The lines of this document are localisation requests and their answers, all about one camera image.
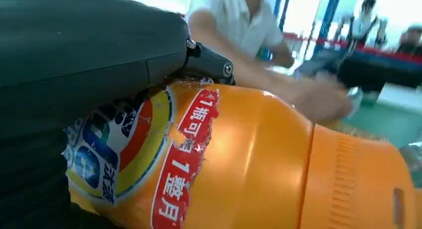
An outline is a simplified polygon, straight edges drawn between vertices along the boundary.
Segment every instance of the red label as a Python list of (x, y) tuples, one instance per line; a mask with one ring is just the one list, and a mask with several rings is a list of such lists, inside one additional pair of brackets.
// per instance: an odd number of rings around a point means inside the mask
[(151, 215), (154, 229), (179, 229), (185, 220), (189, 187), (201, 168), (212, 119), (218, 116), (218, 97), (218, 91), (199, 91), (178, 126), (186, 141), (172, 143), (164, 160)]

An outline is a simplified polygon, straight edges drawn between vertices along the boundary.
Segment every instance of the metal bolt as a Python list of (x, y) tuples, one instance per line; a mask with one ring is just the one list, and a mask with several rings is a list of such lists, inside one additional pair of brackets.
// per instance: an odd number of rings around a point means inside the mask
[(196, 48), (196, 46), (197, 46), (197, 43), (196, 43), (196, 42), (194, 42), (194, 41), (193, 41), (193, 40), (191, 40), (191, 39), (188, 39), (187, 46), (188, 46), (189, 48), (191, 48), (191, 49), (195, 49), (195, 48)]
[(227, 62), (224, 65), (224, 74), (226, 77), (229, 77), (233, 73), (233, 64), (231, 62)]

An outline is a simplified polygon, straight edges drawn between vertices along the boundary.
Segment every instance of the orange plastic bottle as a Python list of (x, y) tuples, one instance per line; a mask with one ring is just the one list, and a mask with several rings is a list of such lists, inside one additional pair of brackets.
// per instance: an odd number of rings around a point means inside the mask
[(118, 163), (84, 137), (69, 144), (72, 200), (126, 228), (416, 228), (397, 149), (313, 125), (270, 93), (181, 82), (96, 114), (108, 126), (91, 115), (75, 134), (91, 129)]

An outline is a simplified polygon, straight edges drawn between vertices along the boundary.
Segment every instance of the person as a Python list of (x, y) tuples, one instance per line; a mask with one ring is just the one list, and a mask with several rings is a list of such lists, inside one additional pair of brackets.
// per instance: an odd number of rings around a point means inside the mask
[[(187, 14), (193, 40), (212, 48), (234, 63), (236, 84), (271, 92), (313, 122), (340, 118), (351, 109), (336, 84), (293, 81), (267, 70), (294, 63), (271, 7), (264, 0), (192, 0)], [(269, 48), (269, 62), (256, 59)]]
[(412, 25), (400, 37), (400, 45), (396, 53), (421, 57), (422, 26)]

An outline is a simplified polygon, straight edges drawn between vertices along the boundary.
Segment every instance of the red railing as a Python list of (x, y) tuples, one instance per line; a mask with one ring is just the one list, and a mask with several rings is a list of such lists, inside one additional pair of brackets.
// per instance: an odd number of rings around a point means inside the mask
[[(338, 45), (340, 48), (345, 48), (347, 46), (347, 42), (345, 41), (333, 41), (333, 40), (328, 40), (328, 39), (323, 39), (323, 38), (308, 38), (308, 37), (299, 37), (298, 35), (294, 34), (294, 33), (284, 33), (284, 37), (294, 40), (294, 41), (313, 41), (316, 44), (322, 45), (322, 44), (326, 44), (329, 43), (331, 45)], [(382, 56), (382, 57), (386, 57), (386, 58), (390, 58), (390, 59), (396, 59), (396, 60), (400, 60), (400, 61), (406, 61), (406, 62), (410, 62), (410, 63), (422, 63), (422, 57), (420, 56), (412, 56), (412, 55), (407, 55), (404, 53), (391, 53), (391, 52), (386, 52), (386, 51), (382, 51), (380, 49), (375, 49), (372, 47), (365, 47), (364, 44), (359, 44), (356, 46), (356, 50), (363, 52), (363, 53), (367, 53), (367, 54), (372, 54), (372, 55), (377, 55), (377, 56)]]

